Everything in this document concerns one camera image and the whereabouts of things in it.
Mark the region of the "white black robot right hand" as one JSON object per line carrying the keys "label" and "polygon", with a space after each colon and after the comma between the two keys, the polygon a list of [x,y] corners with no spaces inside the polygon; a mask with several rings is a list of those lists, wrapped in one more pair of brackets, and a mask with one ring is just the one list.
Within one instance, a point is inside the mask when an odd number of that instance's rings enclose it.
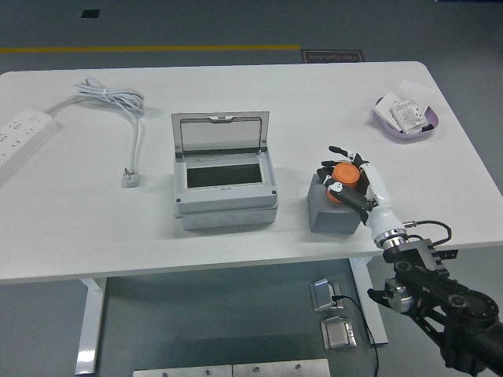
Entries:
{"label": "white black robot right hand", "polygon": [[390,197],[374,165],[357,152],[336,146],[330,146],[329,151],[344,156],[359,172],[359,182],[352,188],[335,176],[336,168],[342,164],[340,161],[322,162],[317,175],[329,197],[358,213],[362,223],[371,229],[377,247],[385,249],[388,243],[405,243],[406,227],[393,213]]}

